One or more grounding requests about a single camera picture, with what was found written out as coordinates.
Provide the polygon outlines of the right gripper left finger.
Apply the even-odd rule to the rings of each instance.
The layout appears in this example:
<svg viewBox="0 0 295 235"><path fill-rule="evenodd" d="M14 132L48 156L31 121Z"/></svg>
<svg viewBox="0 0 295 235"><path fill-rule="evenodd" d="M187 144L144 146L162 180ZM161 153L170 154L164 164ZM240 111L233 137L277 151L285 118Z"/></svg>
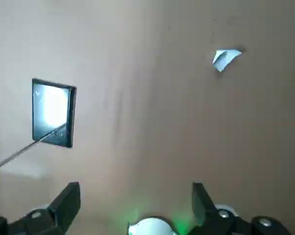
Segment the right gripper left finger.
<svg viewBox="0 0 295 235"><path fill-rule="evenodd" d="M80 184L70 182L43 209L35 209L8 223L0 217L0 235L64 235L80 210Z"/></svg>

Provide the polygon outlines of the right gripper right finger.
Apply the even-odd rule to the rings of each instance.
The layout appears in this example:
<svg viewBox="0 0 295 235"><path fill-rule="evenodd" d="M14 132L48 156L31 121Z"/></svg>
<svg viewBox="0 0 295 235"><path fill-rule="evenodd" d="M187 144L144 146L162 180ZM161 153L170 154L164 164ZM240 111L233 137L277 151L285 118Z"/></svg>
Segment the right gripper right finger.
<svg viewBox="0 0 295 235"><path fill-rule="evenodd" d="M192 209L197 221L189 235L290 235L277 219L255 216L250 222L229 209L218 209L202 183L192 184Z"/></svg>

